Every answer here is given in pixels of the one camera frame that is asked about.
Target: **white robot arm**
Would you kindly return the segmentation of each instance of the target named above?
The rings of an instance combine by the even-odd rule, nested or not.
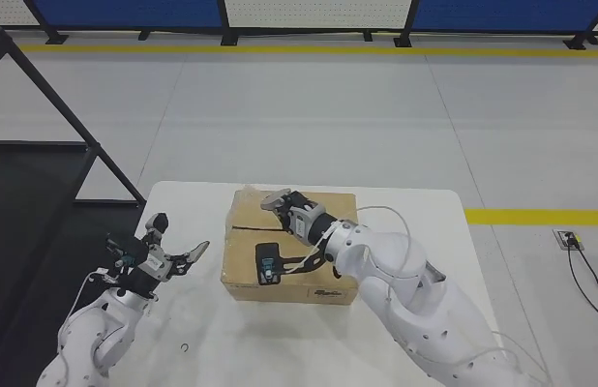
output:
[[[339,274],[357,280],[361,298],[428,376],[452,387],[542,385],[508,361],[482,313],[417,241],[338,221],[291,190],[272,193],[261,208],[301,242],[320,248]]]
[[[135,326],[157,300],[153,290],[174,276],[187,274],[209,246],[207,241],[188,253],[167,254],[160,246],[167,226],[166,215],[156,214],[146,224],[141,240],[116,243],[107,239],[106,246],[117,260],[101,278],[111,288],[63,324],[58,332],[58,356],[45,368],[37,387],[108,386],[109,369],[125,355],[134,341]]]

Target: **robot forearm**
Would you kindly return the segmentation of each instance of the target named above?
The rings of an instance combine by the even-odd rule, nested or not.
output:
[[[103,278],[111,288],[61,327],[58,356],[41,374],[38,387],[108,385],[109,369],[125,355],[134,341],[135,326],[157,299],[155,288],[187,274],[209,246],[202,242],[188,253],[167,254],[161,247],[167,226],[165,214],[156,214],[141,240],[117,243],[108,237],[106,247],[116,261]]]
[[[481,312],[433,268],[417,241],[331,216],[329,224],[319,223],[324,208],[293,194],[273,193],[262,208],[307,245],[318,242],[315,235],[325,236],[319,245],[325,257],[340,274],[357,280],[361,298],[428,376],[447,386],[540,385],[508,362]],[[297,201],[300,207],[293,205]],[[299,227],[313,236],[309,240],[297,235],[296,208],[303,210]]]

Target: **black cable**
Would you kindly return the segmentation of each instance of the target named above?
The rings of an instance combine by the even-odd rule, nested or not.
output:
[[[572,267],[572,255],[570,255],[570,246],[568,246],[568,263],[570,263],[570,273],[572,273],[572,278],[574,279],[575,284],[577,285],[577,287],[581,291],[581,294],[583,295],[583,297],[585,298],[585,300],[587,300],[587,302],[589,303],[589,305],[591,306],[591,308],[593,308],[593,310],[595,310],[598,313],[598,308],[596,308],[596,306],[593,305],[593,303],[591,302],[591,300],[589,300],[589,297],[587,297],[587,295],[585,294],[585,292],[583,291],[583,289],[579,285],[579,281],[577,280],[577,276],[574,274],[574,268]]]
[[[258,227],[244,227],[242,225],[234,225],[233,229],[243,229],[249,231],[284,231],[281,228],[258,228]]]
[[[579,254],[583,257],[583,259],[585,261],[585,264],[587,265],[587,267],[591,271],[591,274],[593,274],[593,278],[596,280],[596,284],[598,285],[598,276],[596,276],[596,272],[591,268],[591,265],[587,261],[587,258],[585,257],[585,254],[583,254],[583,251],[581,250],[581,248],[577,248],[577,250],[579,251]]]

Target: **white table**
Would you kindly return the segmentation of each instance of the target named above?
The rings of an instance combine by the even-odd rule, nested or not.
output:
[[[188,275],[162,283],[127,355],[110,371],[112,386],[438,386],[395,344],[357,298],[351,306],[237,302],[220,282],[225,217],[240,184],[161,182],[136,235],[157,212],[169,228],[162,245],[182,253],[211,246]],[[288,186],[256,185],[261,190]],[[290,186],[351,193],[358,206],[388,205],[406,218],[429,261],[453,278],[497,329],[457,194],[452,191]],[[395,215],[359,213],[381,231],[404,230]],[[189,345],[187,352],[181,344]]]

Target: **black metal pole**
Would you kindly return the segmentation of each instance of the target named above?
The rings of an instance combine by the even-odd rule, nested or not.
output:
[[[152,30],[142,30],[140,34],[137,36],[139,41],[146,41],[148,37],[151,35]]]
[[[114,176],[116,176],[116,178],[120,180],[121,183],[123,183],[123,186],[125,186],[125,188],[130,192],[130,194],[134,196],[135,200],[137,200],[137,202],[141,205],[145,205],[146,200],[140,194],[140,192],[137,190],[134,184],[132,184],[129,178],[125,176],[125,173],[123,173],[123,171],[118,167],[118,165],[116,165],[114,160],[109,156],[105,149],[102,148],[101,144],[97,142],[95,137],[92,134],[90,134],[90,132],[88,132],[88,130],[84,127],[84,124],[82,124],[81,121],[79,121],[75,114],[69,109],[67,104],[65,104],[62,98],[60,98],[58,93],[56,93],[56,91],[49,85],[49,83],[47,83],[47,81],[41,75],[41,73],[39,73],[37,68],[35,68],[35,66],[30,62],[30,60],[28,60],[26,55],[24,55],[24,53],[21,52],[19,47],[13,42],[13,39],[7,34],[4,34],[4,38],[10,40],[10,47],[8,52],[9,55],[11,55],[11,57],[13,58],[13,60],[26,73],[26,75],[30,77],[30,79],[35,83],[35,85],[37,85],[39,90],[41,90],[41,92],[44,93],[44,95],[51,102],[51,104],[53,104],[54,107],[58,109],[58,111],[63,115],[63,117],[65,117],[65,119],[71,124],[71,126],[74,127],[75,131],[78,132],[79,135],[81,135],[81,137],[84,139],[84,141],[86,141],[88,146],[91,148],[99,148],[99,158],[102,159],[102,161],[105,163],[105,165],[107,165],[109,170],[111,170],[112,173],[114,173]]]
[[[34,0],[24,0],[24,4],[26,7],[28,7],[28,10],[30,10],[32,16],[37,19],[39,25],[47,34],[49,39],[47,42],[45,42],[46,45],[61,45],[67,40],[67,38],[69,38],[69,35],[60,35],[54,27],[47,23],[47,20],[45,20],[45,17],[41,11],[39,11],[39,8],[35,4]]]
[[[598,25],[598,14],[591,20],[586,30],[578,33],[571,40],[563,42],[570,49],[586,49],[583,44],[585,40],[588,40],[593,45],[597,45],[598,41],[593,36],[593,29],[596,28],[596,25]]]
[[[394,45],[396,47],[412,47],[410,35],[418,8],[419,0],[411,0],[411,4],[408,7],[408,14],[406,15],[406,22],[404,23],[404,30],[398,38],[394,38]]]
[[[222,41],[220,45],[237,45],[239,42],[239,34],[230,28],[230,20],[228,20],[228,12],[225,8],[225,0],[218,1],[218,10],[220,11],[220,22],[222,23]]]

